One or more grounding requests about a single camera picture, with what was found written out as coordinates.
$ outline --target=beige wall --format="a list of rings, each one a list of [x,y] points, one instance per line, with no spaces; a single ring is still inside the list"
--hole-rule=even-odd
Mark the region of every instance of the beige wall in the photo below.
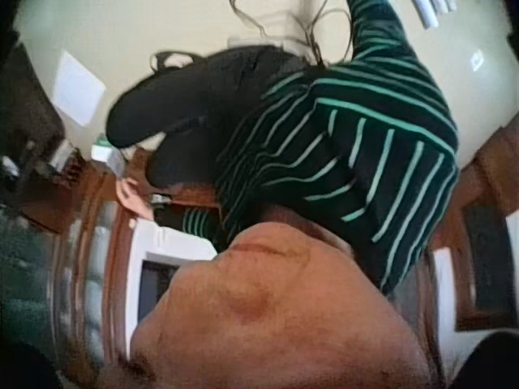
[[[242,0],[253,15],[292,8],[311,13],[310,0]],[[342,0],[332,0],[331,6]],[[419,57],[443,88],[460,127],[460,161],[466,164],[490,134],[519,109],[519,66],[505,40],[508,23],[498,0],[458,0],[458,12],[423,30],[411,0],[393,0]],[[332,16],[319,28],[324,52],[339,58],[347,28]],[[92,122],[80,128],[64,118],[67,133],[82,151],[104,130],[110,105],[149,74],[149,55],[159,49],[210,53],[230,36],[254,36],[231,12],[227,0],[26,0],[17,26],[36,73],[50,94],[63,50],[82,62],[107,87]],[[486,62],[477,73],[470,56],[481,49]]]

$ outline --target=wall outlet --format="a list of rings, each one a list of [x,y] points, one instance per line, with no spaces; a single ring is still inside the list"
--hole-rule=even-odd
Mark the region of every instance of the wall outlet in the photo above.
[[[476,51],[470,59],[470,65],[472,65],[472,70],[478,71],[484,62],[485,57],[483,56],[483,52],[481,50]]]

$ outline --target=striped shirt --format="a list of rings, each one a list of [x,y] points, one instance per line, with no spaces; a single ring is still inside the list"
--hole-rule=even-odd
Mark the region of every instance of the striped shirt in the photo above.
[[[390,293],[421,256],[458,177],[457,128],[386,0],[349,0],[352,61],[293,74],[266,93],[217,158],[225,217],[189,209],[184,231],[224,250],[277,203],[347,241]]]

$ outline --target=cable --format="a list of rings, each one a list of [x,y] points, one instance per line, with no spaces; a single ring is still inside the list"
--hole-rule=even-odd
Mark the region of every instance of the cable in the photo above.
[[[262,37],[267,37],[269,39],[281,40],[281,41],[293,41],[299,45],[307,47],[312,52],[317,64],[321,65],[321,66],[324,65],[324,60],[323,60],[323,56],[322,56],[322,53],[320,50],[320,46],[317,43],[317,41],[315,40],[314,31],[315,31],[316,24],[328,15],[331,15],[333,13],[342,13],[342,14],[346,15],[348,22],[350,23],[350,31],[351,32],[353,31],[353,24],[352,24],[352,21],[351,21],[351,18],[350,18],[350,15],[348,14],[348,12],[346,12],[346,10],[343,8],[333,8],[331,10],[324,11],[324,8],[328,4],[328,0],[323,0],[323,3],[321,4],[321,7],[315,14],[314,19],[307,26],[305,26],[304,23],[300,20],[300,18],[298,18],[296,15],[294,15],[294,13],[291,11],[281,11],[281,12],[276,12],[274,14],[271,14],[271,16],[276,15],[276,14],[285,14],[285,15],[288,15],[290,18],[292,18],[296,22],[296,24],[301,28],[302,32],[304,33],[304,36],[305,36],[304,41],[295,36],[288,36],[288,35],[287,36],[271,36],[267,33],[265,27],[262,24],[260,24],[252,16],[248,15],[246,12],[244,12],[240,8],[238,8],[237,2],[238,2],[238,0],[229,0],[229,4],[230,4],[231,8],[233,9],[233,12],[236,14],[237,17],[240,18],[240,20],[242,22],[244,22],[245,24],[251,24],[252,26],[258,28],[259,33]],[[341,59],[342,62],[345,61],[346,58],[348,57],[348,53],[350,52],[350,48],[352,45],[352,37],[353,37],[353,34],[350,34],[350,40],[348,42],[345,54]]]

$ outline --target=wooden trim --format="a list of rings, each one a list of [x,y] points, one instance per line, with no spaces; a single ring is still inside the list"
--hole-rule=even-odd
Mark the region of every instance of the wooden trim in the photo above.
[[[87,195],[87,210],[84,213],[85,218],[82,223],[82,231],[80,235],[79,248],[75,256],[75,269],[72,272],[72,328],[74,338],[75,360],[72,369],[78,382],[86,387],[92,387],[95,383],[97,372],[92,368],[88,358],[88,348],[85,340],[85,306],[84,292],[85,279],[88,271],[88,257],[90,254],[90,245],[92,236],[96,226],[97,213],[101,207],[100,191],[105,182],[105,175],[101,176],[97,185],[91,185]]]
[[[448,247],[451,251],[456,291],[456,331],[517,325],[506,312],[481,311],[475,306],[476,284],[472,248],[462,210],[466,205],[476,201],[497,206],[490,184],[481,168],[477,164],[471,164],[462,172],[450,208],[431,243],[434,250]]]
[[[126,293],[133,229],[132,214],[118,209],[117,227],[113,231],[103,285],[103,347],[105,363],[126,359]]]

